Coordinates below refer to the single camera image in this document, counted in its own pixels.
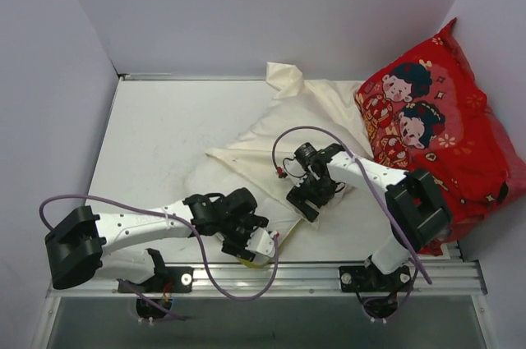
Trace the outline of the cream pillowcase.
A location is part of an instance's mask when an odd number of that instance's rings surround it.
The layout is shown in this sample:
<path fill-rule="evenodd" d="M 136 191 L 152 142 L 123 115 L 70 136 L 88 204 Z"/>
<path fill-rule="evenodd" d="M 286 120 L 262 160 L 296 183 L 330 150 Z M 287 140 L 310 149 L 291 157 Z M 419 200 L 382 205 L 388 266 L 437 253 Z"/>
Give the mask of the cream pillowcase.
<path fill-rule="evenodd" d="M 248 188 L 268 228 L 286 237 L 301 216 L 286 200 L 292 180 L 278 178 L 275 166 L 306 142 L 323 149 L 341 139 L 359 156 L 372 151 L 354 99 L 360 80 L 305 80 L 296 66 L 270 62 L 266 82 L 277 91 L 268 107 L 229 145 L 210 149 L 201 171 L 221 191 Z"/>

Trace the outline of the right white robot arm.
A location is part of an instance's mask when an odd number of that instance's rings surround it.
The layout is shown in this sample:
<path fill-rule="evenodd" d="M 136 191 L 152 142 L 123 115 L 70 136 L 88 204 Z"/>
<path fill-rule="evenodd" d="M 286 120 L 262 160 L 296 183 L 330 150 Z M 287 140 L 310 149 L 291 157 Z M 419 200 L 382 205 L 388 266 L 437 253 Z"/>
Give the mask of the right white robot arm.
<path fill-rule="evenodd" d="M 337 143 L 317 150 L 301 145 L 292 158 L 283 159 L 281 177 L 293 187 L 286 200 L 313 223 L 323 207 L 344 186 L 368 191 L 390 222 L 386 243 L 368 257 L 366 284 L 382 291 L 394 281 L 395 270 L 450 228 L 453 215 L 433 176 L 424 169 L 388 168 L 355 154 Z"/>

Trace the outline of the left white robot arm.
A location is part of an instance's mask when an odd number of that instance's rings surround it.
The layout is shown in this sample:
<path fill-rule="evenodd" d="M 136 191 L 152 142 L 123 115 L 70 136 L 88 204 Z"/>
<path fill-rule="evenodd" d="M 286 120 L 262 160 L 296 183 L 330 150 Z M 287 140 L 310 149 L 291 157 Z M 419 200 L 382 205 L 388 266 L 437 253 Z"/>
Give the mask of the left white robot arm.
<path fill-rule="evenodd" d="M 228 195 L 194 194 L 156 209 L 118 207 L 119 214 L 77 207 L 49 228 L 44 243 L 54 289 L 110 278 L 158 292 L 168 283 L 169 272 L 160 252 L 147 243 L 169 238 L 219 236 L 226 255 L 249 262 L 275 256 L 278 234 L 269 230 L 267 218 L 256 214 L 256 199 L 245 187 Z"/>

